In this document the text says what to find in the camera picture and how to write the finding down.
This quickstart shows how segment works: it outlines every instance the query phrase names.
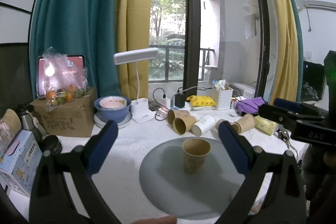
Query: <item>cardboard box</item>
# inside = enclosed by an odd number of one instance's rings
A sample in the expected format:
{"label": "cardboard box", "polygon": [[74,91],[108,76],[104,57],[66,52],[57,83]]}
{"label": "cardboard box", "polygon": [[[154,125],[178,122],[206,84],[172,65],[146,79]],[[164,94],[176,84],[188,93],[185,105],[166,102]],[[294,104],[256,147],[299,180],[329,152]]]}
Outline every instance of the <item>cardboard box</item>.
{"label": "cardboard box", "polygon": [[89,88],[82,98],[57,106],[50,112],[45,109],[46,100],[36,99],[31,102],[31,105],[35,107],[38,114],[37,119],[48,134],[66,137],[90,137],[95,124],[93,103],[96,99],[95,88]]}
{"label": "cardboard box", "polygon": [[30,196],[42,152],[31,131],[21,130],[12,142],[13,147],[17,140],[14,153],[0,158],[0,176],[12,190]]}

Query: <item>white plate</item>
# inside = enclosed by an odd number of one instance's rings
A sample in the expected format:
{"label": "white plate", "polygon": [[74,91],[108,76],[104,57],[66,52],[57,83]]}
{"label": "white plate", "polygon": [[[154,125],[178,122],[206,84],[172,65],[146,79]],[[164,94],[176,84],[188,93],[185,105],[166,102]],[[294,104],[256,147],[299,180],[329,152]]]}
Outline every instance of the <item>white plate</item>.
{"label": "white plate", "polygon": [[[103,122],[102,120],[99,119],[99,116],[97,116],[98,113],[96,113],[93,117],[94,119],[94,123],[96,124],[96,126],[98,126],[99,128],[103,128],[106,125],[106,122]],[[118,122],[118,128],[124,128],[126,127],[129,122],[132,120],[132,113],[129,111],[127,113],[127,116],[125,117],[125,119],[121,122]]]}
{"label": "white plate", "polygon": [[102,109],[107,110],[123,109],[124,107],[127,106],[127,100],[119,96],[109,96],[101,99],[99,102],[99,106]]}

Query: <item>tissue box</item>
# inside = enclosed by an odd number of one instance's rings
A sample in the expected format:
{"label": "tissue box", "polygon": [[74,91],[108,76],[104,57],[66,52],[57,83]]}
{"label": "tissue box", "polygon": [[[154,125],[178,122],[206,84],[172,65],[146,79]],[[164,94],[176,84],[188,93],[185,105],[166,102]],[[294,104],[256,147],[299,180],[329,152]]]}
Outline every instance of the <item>tissue box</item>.
{"label": "tissue box", "polygon": [[31,131],[21,130],[0,158],[0,176],[12,190],[30,196],[42,152]]}

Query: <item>table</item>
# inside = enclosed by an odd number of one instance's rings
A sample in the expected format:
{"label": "table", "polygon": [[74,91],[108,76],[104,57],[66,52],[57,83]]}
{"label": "table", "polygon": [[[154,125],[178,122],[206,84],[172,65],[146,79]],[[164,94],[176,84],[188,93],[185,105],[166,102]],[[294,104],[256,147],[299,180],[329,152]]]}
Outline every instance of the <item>table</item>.
{"label": "table", "polygon": [[[196,113],[199,117],[203,114],[210,114],[216,120],[223,118],[229,122],[237,121],[240,118],[231,109],[193,111],[192,113]],[[92,135],[98,134],[99,131],[100,129],[94,126]],[[268,136],[257,129],[251,129],[242,135],[246,137],[252,146],[259,145],[266,152],[283,154],[287,150],[287,146],[283,141],[275,136]],[[143,194],[139,182],[139,169],[143,158],[151,149],[160,143],[180,137],[169,127],[166,121],[160,122],[154,119],[143,124],[131,121],[127,127],[119,131],[118,138],[100,172],[93,175],[92,179],[106,203],[122,223],[127,224],[141,218],[165,215],[165,213],[152,205]],[[187,132],[182,137],[194,137],[194,135]],[[209,131],[202,137],[219,140],[216,130]],[[62,136],[59,139],[63,145],[63,152],[71,151],[76,145],[85,145],[89,140],[89,138]],[[300,159],[308,148],[308,144],[295,140],[291,140],[291,144],[297,149],[298,158]],[[65,174],[65,177],[77,211],[88,216],[70,174]],[[271,177],[272,174],[266,174],[255,204],[260,203],[265,197]],[[10,191],[9,196],[22,215],[28,218],[29,198],[14,191]],[[179,219],[178,224],[212,224],[216,220],[216,218],[200,221]]]}

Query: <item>gray round tray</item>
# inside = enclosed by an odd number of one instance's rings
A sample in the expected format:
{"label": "gray round tray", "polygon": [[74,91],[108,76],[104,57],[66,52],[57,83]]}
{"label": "gray round tray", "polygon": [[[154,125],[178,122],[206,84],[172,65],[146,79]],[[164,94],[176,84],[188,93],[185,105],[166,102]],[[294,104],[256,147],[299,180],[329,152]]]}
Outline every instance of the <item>gray round tray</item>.
{"label": "gray round tray", "polygon": [[208,138],[201,138],[211,145],[203,171],[185,173],[182,143],[186,139],[164,142],[145,156],[139,174],[142,190],[157,208],[178,218],[218,217],[245,177],[236,171],[223,144]]}

